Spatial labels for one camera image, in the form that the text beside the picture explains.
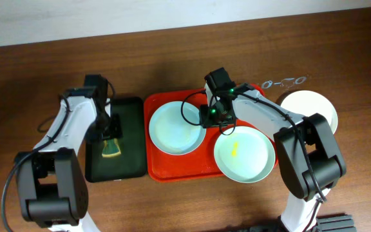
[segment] yellow sponge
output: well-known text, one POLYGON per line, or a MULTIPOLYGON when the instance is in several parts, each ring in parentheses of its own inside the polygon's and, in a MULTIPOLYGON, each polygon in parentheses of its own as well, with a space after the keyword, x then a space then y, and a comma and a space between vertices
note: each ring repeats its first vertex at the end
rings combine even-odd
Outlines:
POLYGON ((121 150, 117 139, 105 140, 104 148, 102 149, 102 156, 109 158, 116 157, 117 155, 121 155, 121 150))

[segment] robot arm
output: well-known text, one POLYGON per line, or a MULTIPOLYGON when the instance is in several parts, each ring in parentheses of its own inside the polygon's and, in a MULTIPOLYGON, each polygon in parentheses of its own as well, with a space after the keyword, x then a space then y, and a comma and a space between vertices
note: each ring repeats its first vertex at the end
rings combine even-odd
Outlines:
MULTIPOLYGON (((100 141, 109 125, 107 87, 105 78, 87 75, 83 88, 67 90, 58 115, 34 150, 58 133, 56 138, 19 168, 17 190, 26 221, 52 231, 99 231, 86 214, 88 189, 77 154, 84 139, 100 141), (41 183, 48 175, 56 175, 57 182, 41 183)), ((16 161, 27 154, 20 152, 16 161)))
POLYGON ((211 102, 214 95, 215 103, 200 107, 200 124, 205 128, 219 126, 221 129, 240 119, 271 138, 276 145, 281 177, 290 190, 287 207, 281 216, 283 231, 301 232, 312 228, 320 207, 318 201, 325 199, 346 173, 343 157, 326 119, 319 114, 305 117, 285 110, 252 86, 235 85, 224 68, 211 72, 205 81, 207 101, 211 102), (316 150, 308 154, 310 158, 303 153, 294 125, 302 140, 316 145, 316 150), (321 186, 320 193, 315 182, 321 186))

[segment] plate rim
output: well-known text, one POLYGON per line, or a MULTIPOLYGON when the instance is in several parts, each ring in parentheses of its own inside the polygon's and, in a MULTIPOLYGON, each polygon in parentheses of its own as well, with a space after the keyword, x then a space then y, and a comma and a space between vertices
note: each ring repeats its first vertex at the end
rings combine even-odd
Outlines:
MULTIPOLYGON (((188 154, 188 153, 191 153, 191 152, 193 152, 195 149, 197 149, 198 147, 200 147, 201 143, 203 143, 203 141, 204 141, 204 139, 205 139, 206 129, 202 127, 202 128, 201 128, 201 131, 202 131, 202 132, 200 132, 199 136, 201 136, 201 133, 202 133, 202 134, 203 134, 203 135, 202 135, 202 136, 203 136, 203 139, 198 143, 198 145, 197 145, 194 149, 188 151, 187 153, 173 154, 173 153, 170 153, 170 152, 167 152, 167 151, 162 150, 161 148, 159 148, 159 147, 156 145, 155 141, 153 140, 153 136, 151 135, 151 132, 154 131, 154 130, 151 130, 151 127, 155 125, 155 121, 156 121, 156 118, 157 118, 157 116, 155 116, 156 113, 159 113, 159 111, 162 111, 162 110, 164 109, 164 107, 167 108, 169 105, 173 105, 173 106, 175 106, 175 105, 177 105, 177 104, 182 104, 182 103, 183 103, 182 101, 171 101, 171 102, 167 102, 167 103, 161 105, 160 107, 158 107, 157 110, 154 111, 154 113, 152 114, 152 116, 151 116, 151 118, 150 118, 150 120, 149 120, 149 125, 148 125, 148 134, 149 134, 149 137, 150 137, 152 143, 154 144, 154 146, 155 146, 157 149, 159 149, 160 151, 162 151, 162 152, 164 152, 164 153, 166 153, 166 154, 168 154, 168 155, 186 155, 186 154, 188 154)), ((193 104, 188 103, 188 102, 184 102, 184 106, 190 107, 190 109, 191 109, 192 111, 194 111, 195 113, 198 114, 198 108, 197 108, 196 106, 194 106, 193 104)))
MULTIPOLYGON (((266 138, 266 143, 267 144, 269 144, 270 145, 270 147, 271 147, 271 149, 272 149, 272 151, 273 151, 273 156, 272 156, 272 158, 273 158, 273 165, 271 166, 271 169, 268 171, 268 173, 263 177, 263 178, 261 178, 260 180, 256 180, 256 181, 248 181, 248 182, 246 182, 246 181, 240 181, 240 180, 236 180, 236 179, 234 179, 234 178, 231 178, 231 177, 229 177, 227 174, 225 174, 224 172, 223 172, 223 169, 218 165, 218 161, 219 160, 221 160, 221 157, 219 156, 219 155, 216 155, 216 147, 217 147, 217 144, 218 144, 218 140, 220 139, 220 137, 225 137, 226 135, 220 135, 218 138, 217 138, 217 140, 216 140, 216 143, 214 144, 214 150, 213 150, 213 155, 214 155, 214 160, 215 160, 215 162, 216 162, 216 164, 217 164, 217 167, 218 167, 218 169, 227 177, 227 178, 229 178, 229 179, 231 179, 231 180, 233 180, 233 181, 236 181, 236 182, 240 182, 240 183, 244 183, 244 184, 250 184, 250 183, 255 183, 255 182, 259 182, 259 181, 261 181, 261 180, 263 180, 264 178, 266 178, 267 176, 269 176, 270 175, 270 173, 271 173, 271 171, 274 169, 274 165, 275 165, 275 163, 276 163, 276 150, 274 149, 274 146, 273 146, 273 144, 272 144, 272 142, 270 141, 270 138, 268 138, 264 133, 262 133, 260 130, 257 130, 256 128, 252 128, 252 127, 250 127, 250 126, 236 126, 236 130, 238 129, 238 128, 249 128, 250 130, 254 130, 254 131, 256 131, 256 132, 258 132, 259 133, 259 136, 261 136, 261 137, 264 137, 264 138, 266 138)), ((227 129, 224 133, 225 134, 228 134, 228 133, 230 133, 230 131, 232 130, 233 128, 229 128, 229 129, 227 129)))
POLYGON ((282 108, 284 108, 284 107, 283 107, 284 102, 287 103, 287 99, 289 99, 290 96, 291 96, 291 97, 293 97, 293 96, 297 96, 298 93, 311 93, 311 94, 314 94, 314 95, 317 95, 317 96, 321 97, 322 99, 325 99, 325 100, 329 103, 330 108, 331 108, 331 110, 332 110, 332 122, 331 122, 332 124, 330 125, 330 123, 329 123, 329 126, 330 126, 330 129, 332 130, 332 133, 335 133, 336 130, 337 130, 337 128, 338 128, 338 125, 339 125, 339 117, 338 117, 338 113, 337 113, 337 111, 336 111, 336 109, 335 109, 333 103, 330 102, 330 101, 329 101, 329 100, 328 100, 324 95, 322 95, 322 94, 320 94, 320 93, 318 93, 318 92, 311 91, 311 90, 298 90, 298 91, 292 92, 292 93, 288 94, 288 96, 286 96, 286 97, 282 100, 280 106, 281 106, 282 108))

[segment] white bowl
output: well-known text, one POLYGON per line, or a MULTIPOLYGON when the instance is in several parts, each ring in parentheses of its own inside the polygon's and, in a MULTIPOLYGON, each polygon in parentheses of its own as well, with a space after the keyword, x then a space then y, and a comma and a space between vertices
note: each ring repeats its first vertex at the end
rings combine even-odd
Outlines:
MULTIPOLYGON (((149 136, 154 145, 170 155, 185 155, 197 149, 205 137, 205 129, 188 124, 181 116, 180 101, 162 105, 151 117, 149 136)), ((184 117, 190 122, 198 123, 198 109, 185 103, 184 117)))
POLYGON ((319 113, 326 118, 333 133, 338 128, 339 118, 336 109, 322 94, 308 90, 296 91, 284 98, 281 107, 307 117, 319 113))
POLYGON ((232 180, 253 183, 264 179, 276 161, 274 147, 262 132, 237 126, 231 135, 221 135, 214 145, 214 159, 220 171, 232 180))

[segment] wooden table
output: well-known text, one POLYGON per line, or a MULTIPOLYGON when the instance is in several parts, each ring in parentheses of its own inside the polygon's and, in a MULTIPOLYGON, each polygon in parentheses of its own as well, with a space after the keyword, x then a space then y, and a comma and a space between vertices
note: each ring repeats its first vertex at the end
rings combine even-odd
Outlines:
MULTIPOLYGON (((272 101, 312 90, 333 103, 347 175, 319 215, 348 213, 359 231, 371 231, 371 8, 0 47, 0 198, 16 153, 41 139, 36 127, 57 113, 57 94, 82 86, 86 73, 145 99, 200 88, 221 66, 236 82, 272 81, 263 85, 272 101), (299 84, 275 84, 300 77, 299 84)), ((78 158, 84 168, 84 149, 78 158)), ((278 167, 255 184, 226 177, 162 184, 144 176, 88 188, 89 212, 102 231, 253 226, 279 216, 289 193, 278 167)), ((15 231, 40 231, 22 219, 15 184, 6 205, 15 231)))

